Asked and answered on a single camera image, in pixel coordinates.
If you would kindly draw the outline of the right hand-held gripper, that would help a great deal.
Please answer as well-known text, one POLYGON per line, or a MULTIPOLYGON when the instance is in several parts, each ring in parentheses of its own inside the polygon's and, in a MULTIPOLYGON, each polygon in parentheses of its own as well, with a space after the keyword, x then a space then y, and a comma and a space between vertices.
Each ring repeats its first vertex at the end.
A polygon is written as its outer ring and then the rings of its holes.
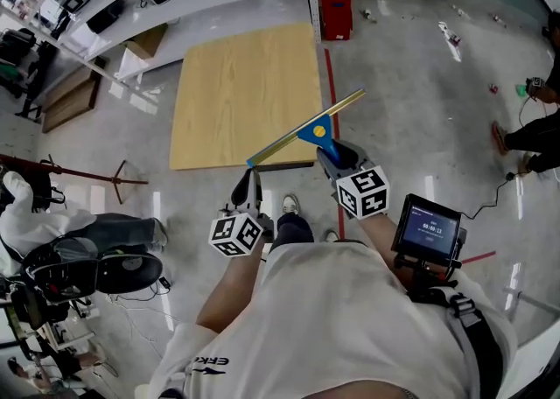
POLYGON ((356 144, 334 139, 333 147, 337 154, 334 163, 321 147, 316 153, 338 204, 358 220, 386 213, 390 188, 383 169, 356 144))

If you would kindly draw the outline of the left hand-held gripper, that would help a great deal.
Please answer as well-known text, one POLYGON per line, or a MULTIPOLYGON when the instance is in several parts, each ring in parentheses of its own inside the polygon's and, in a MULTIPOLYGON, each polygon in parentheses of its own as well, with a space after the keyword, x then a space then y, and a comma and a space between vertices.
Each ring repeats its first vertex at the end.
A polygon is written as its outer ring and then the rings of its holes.
POLYGON ((231 193, 232 204, 226 204, 212 221, 208 243, 227 258, 250 256, 260 240, 272 243, 274 221, 261 213, 263 201, 259 171, 247 169, 231 193), (249 200, 251 175, 254 181, 255 204, 249 200))

